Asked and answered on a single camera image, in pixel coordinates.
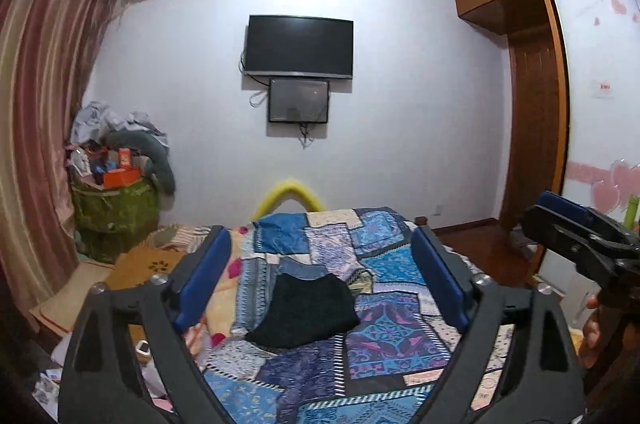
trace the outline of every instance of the blue pad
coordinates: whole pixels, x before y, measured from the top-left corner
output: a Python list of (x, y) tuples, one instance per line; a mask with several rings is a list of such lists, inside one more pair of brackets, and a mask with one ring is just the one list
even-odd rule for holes
[(594, 218), (587, 209), (551, 191), (545, 191), (540, 195), (538, 205), (560, 214), (583, 227), (593, 226)]
[[(203, 251), (200, 262), (195, 266), (190, 278), (180, 289), (179, 306), (180, 313), (174, 320), (174, 328), (180, 334), (185, 333), (189, 327), (197, 324), (207, 307), (213, 289), (218, 284), (218, 280), (225, 269), (226, 262), (231, 257), (231, 236), (224, 227), (209, 241), (209, 237), (196, 251), (199, 254)], [(180, 262), (190, 258), (188, 255)]]
[(475, 306), (471, 271), (459, 257), (447, 252), (427, 226), (414, 230), (411, 253), (444, 321), (460, 333), (466, 332)]

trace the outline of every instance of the blue gripper pad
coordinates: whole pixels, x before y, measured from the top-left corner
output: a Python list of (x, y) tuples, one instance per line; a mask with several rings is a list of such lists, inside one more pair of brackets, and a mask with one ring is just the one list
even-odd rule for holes
[(538, 205), (560, 214), (583, 227), (593, 226), (594, 219), (587, 209), (551, 191), (545, 191), (540, 195)]
[(444, 321), (461, 334), (466, 332), (477, 307), (469, 268), (447, 252), (428, 226), (414, 230), (411, 254)]
[(193, 254), (182, 258), (171, 273), (178, 292), (179, 312), (174, 328), (183, 334), (197, 324), (207, 307), (213, 289), (231, 257), (231, 236), (222, 226), (214, 226)]

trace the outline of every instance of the baseboard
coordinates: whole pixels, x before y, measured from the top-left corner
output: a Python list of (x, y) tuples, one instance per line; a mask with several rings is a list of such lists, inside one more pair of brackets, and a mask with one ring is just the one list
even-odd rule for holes
[(483, 220), (475, 220), (474, 222), (465, 222), (455, 226), (436, 227), (433, 232), (438, 236), (449, 232), (457, 232), (459, 230), (475, 229), (476, 227), (496, 226), (498, 220), (496, 218), (484, 218)]

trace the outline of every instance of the wooden floor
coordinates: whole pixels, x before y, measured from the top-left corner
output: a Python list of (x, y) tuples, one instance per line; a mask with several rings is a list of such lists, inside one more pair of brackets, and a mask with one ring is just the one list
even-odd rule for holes
[(498, 225), (446, 232), (438, 238), (468, 256), (501, 285), (521, 287), (527, 280), (529, 261), (509, 250), (509, 233)]

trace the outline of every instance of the black television screen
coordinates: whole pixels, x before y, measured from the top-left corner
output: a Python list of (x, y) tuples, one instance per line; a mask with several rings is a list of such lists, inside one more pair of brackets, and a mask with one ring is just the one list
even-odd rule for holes
[(329, 83), (308, 79), (272, 79), (268, 111), (269, 122), (324, 124), (329, 115)]
[(249, 16), (244, 71), (253, 76), (353, 77), (353, 21)]

